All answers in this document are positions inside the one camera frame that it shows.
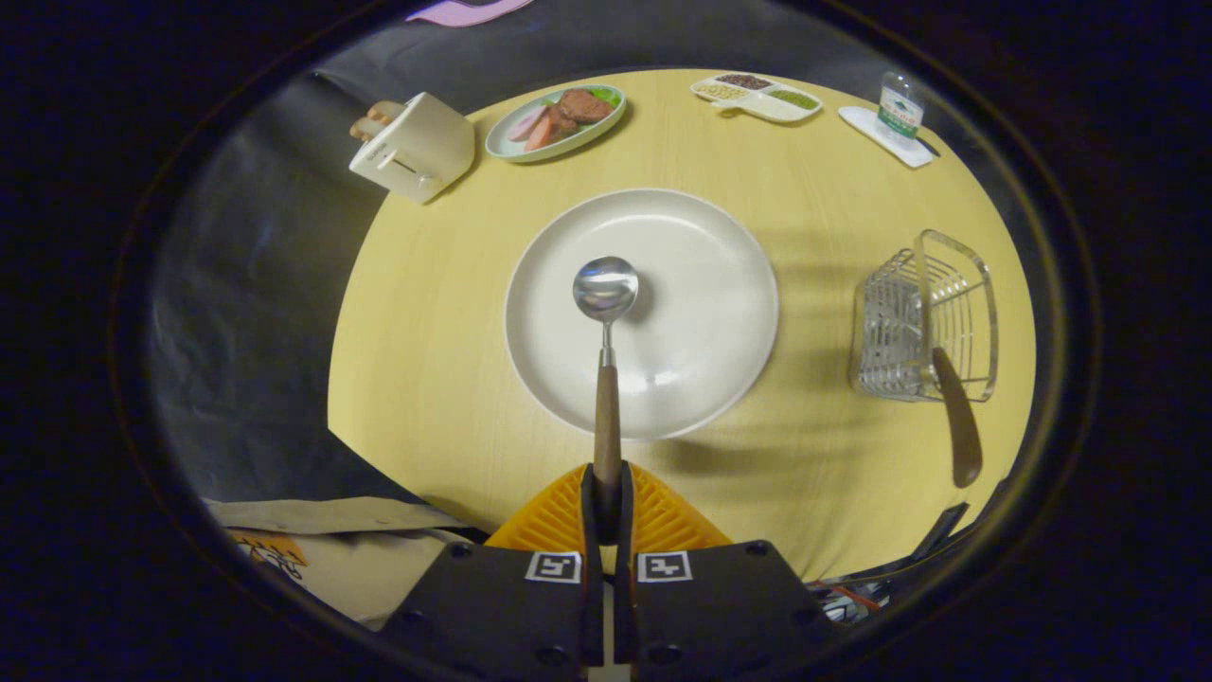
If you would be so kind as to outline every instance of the metal utensil holder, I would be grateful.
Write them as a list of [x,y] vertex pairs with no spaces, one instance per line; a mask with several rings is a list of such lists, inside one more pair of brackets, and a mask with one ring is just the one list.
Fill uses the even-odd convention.
[[856,297],[861,391],[897,401],[942,401],[932,349],[947,351],[970,401],[997,378],[997,310],[989,268],[972,248],[933,229],[892,256]]

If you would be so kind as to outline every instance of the round table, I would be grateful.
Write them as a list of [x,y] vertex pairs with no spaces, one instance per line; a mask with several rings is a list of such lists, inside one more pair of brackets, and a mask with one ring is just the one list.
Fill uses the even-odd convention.
[[[778,79],[824,110],[797,125],[727,115],[688,86],[715,70],[596,76],[625,115],[571,155],[532,165],[488,156],[428,205],[389,194],[345,290],[328,378],[328,429],[439,509],[493,531],[560,475],[593,458],[593,437],[548,414],[505,353],[502,306],[531,239],[567,207],[631,187],[702,196],[758,237],[779,290],[778,337],[753,389],[685,437],[628,442],[623,457],[678,491],[733,541],[774,543],[805,579],[909,555],[939,514],[983,509],[1023,439],[1035,327],[1018,253],[989,196],[928,130],[941,157],[909,168],[837,108],[870,102]],[[492,125],[544,88],[481,109]],[[1000,372],[974,403],[984,470],[951,483],[938,403],[857,392],[847,379],[856,286],[922,229],[971,246],[996,291]],[[587,349],[585,362],[595,362]]]

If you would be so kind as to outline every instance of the plastic bottle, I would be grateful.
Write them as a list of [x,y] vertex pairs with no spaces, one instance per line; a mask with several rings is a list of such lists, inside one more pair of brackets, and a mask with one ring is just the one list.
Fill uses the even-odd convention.
[[917,137],[926,103],[909,80],[893,71],[884,74],[880,90],[880,133],[893,144],[910,147]]

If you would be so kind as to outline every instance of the sliced ham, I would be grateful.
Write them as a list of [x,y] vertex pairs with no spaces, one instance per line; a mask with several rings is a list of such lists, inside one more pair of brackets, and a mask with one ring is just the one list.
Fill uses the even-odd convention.
[[543,111],[547,107],[534,107],[534,110],[522,116],[522,120],[514,124],[514,127],[509,128],[509,138],[514,142],[521,142],[530,137],[532,130],[538,124],[538,119],[543,116]]
[[525,151],[533,151],[539,147],[543,147],[551,139],[551,116],[545,113],[534,124],[534,130],[531,131],[530,139],[526,141],[526,145],[522,147]]

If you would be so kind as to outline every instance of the food plate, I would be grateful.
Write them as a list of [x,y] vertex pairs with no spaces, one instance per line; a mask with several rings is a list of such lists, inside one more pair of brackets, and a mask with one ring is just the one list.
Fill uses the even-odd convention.
[[[690,91],[703,99],[730,105],[734,104],[760,119],[774,122],[800,121],[824,108],[821,98],[816,94],[778,82],[777,80],[747,73],[722,73],[714,75],[692,84]],[[816,105],[805,107],[794,104],[782,99],[783,97],[797,99],[804,104],[816,103]]]
[[[591,124],[579,132],[565,137],[564,139],[548,144],[545,147],[539,147],[532,151],[526,151],[526,141],[513,141],[509,139],[509,131],[524,118],[534,111],[536,108],[543,105],[544,102],[556,102],[566,90],[605,90],[610,91],[618,97],[618,104],[614,110],[610,113],[605,119]],[[486,151],[497,156],[498,159],[504,159],[507,161],[513,161],[515,164],[525,164],[530,161],[541,161],[543,159],[550,159],[553,156],[559,156],[560,154],[566,154],[578,147],[584,147],[585,144],[593,142],[601,137],[607,130],[614,127],[614,124],[623,118],[623,111],[627,110],[627,94],[617,87],[611,87],[610,85],[578,85],[576,87],[565,87],[562,90],[553,90],[543,94],[542,97],[536,97],[526,104],[518,107],[510,111],[505,118],[497,121],[497,125],[492,126],[488,131],[488,136],[484,139],[484,148]]]
[[698,429],[761,374],[778,328],[778,288],[758,240],[718,206],[669,189],[625,189],[567,210],[531,241],[505,293],[505,348],[543,408],[594,429],[601,323],[583,315],[572,279],[599,256],[640,275],[612,327],[627,440]]

